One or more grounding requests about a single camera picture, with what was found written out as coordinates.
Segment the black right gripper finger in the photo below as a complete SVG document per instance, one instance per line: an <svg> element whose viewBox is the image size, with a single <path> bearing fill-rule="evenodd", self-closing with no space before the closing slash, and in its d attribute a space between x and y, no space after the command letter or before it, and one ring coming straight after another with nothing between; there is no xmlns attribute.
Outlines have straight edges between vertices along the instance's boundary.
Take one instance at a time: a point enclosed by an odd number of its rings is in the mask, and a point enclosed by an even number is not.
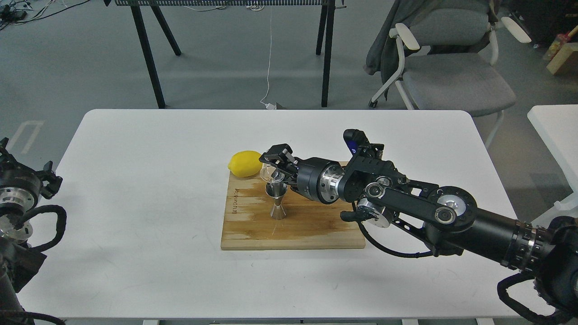
<svg viewBox="0 0 578 325"><path fill-rule="evenodd" d="M292 154L293 150L288 144L277 144L264 152L259 161L275 167L284 174L297 174L297 159Z"/></svg>
<svg viewBox="0 0 578 325"><path fill-rule="evenodd" d="M290 178L271 165L263 165L260 177L266 183L267 193L286 193L290 187L297 186L297 179Z"/></svg>

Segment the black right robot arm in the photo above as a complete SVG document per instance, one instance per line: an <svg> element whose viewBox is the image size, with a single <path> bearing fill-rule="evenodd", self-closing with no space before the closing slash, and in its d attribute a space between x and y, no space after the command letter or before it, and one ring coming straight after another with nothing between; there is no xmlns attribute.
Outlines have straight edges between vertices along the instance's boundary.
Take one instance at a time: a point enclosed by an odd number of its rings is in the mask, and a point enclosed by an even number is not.
<svg viewBox="0 0 578 325"><path fill-rule="evenodd" d="M462 255L470 251L518 270L497 285L500 300L526 320L559 325L576 318L577 219L558 216L549 226L508 218L477 206L473 196L454 186L408 179L392 161L383 161L383 144L372 144L361 130L344 131L351 160L336 161L292 155L288 144L277 144L260 156L276 168L276 177L291 190L329 205L352 204L341 220L356 222L378 249L398 257ZM363 222L395 225L423 242L425 253L401 253L375 241Z"/></svg>

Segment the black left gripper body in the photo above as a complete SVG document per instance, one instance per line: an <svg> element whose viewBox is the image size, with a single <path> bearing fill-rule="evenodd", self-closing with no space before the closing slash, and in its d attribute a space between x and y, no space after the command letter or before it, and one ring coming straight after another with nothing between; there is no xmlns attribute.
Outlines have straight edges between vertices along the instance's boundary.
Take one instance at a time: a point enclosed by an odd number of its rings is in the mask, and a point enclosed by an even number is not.
<svg viewBox="0 0 578 325"><path fill-rule="evenodd" d="M42 181L13 156L1 156L0 215L22 216L39 201Z"/></svg>

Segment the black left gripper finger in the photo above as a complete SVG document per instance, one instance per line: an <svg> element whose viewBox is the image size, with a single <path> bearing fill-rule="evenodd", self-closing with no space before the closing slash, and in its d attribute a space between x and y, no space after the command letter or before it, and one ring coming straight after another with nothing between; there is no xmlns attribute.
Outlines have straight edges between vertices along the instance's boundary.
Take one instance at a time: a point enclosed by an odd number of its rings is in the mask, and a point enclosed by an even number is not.
<svg viewBox="0 0 578 325"><path fill-rule="evenodd" d="M0 140L0 164L1 165L13 165L16 162L16 159L12 154L8 152L9 138L2 138Z"/></svg>
<svg viewBox="0 0 578 325"><path fill-rule="evenodd" d="M56 175L52 169L53 162L47 161L43 169L36 172L36 177L41 181L40 194L47 200L52 199L59 192L62 185L62 177Z"/></svg>

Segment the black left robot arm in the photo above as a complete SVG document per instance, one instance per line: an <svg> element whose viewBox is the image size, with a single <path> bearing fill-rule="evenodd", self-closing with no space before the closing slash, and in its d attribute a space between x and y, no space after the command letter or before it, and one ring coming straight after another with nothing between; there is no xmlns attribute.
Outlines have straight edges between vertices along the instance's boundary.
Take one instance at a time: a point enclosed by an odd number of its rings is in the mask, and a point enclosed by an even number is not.
<svg viewBox="0 0 578 325"><path fill-rule="evenodd" d="M33 325L43 320L55 325L64 321L44 313L28 312L17 298L22 288L35 276L46 259L45 251L63 238L67 214L62 206L38 206L39 198L51 199L58 193L62 177L55 174L52 161L35 171L18 162L8 152L8 138L3 138L1 151L1 323L3 325ZM31 246L31 218L40 214L56 214L56 234L47 243Z"/></svg>

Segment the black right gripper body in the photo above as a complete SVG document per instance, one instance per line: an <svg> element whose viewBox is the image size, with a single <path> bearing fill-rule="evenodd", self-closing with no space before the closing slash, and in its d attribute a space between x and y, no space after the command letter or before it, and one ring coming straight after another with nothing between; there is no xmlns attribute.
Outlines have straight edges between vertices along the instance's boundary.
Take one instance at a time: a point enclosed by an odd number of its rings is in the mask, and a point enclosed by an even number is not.
<svg viewBox="0 0 578 325"><path fill-rule="evenodd" d="M340 199L338 184L344 174L340 162L319 157L295 158L285 165L284 170L287 172L285 183L302 197L326 205Z"/></svg>

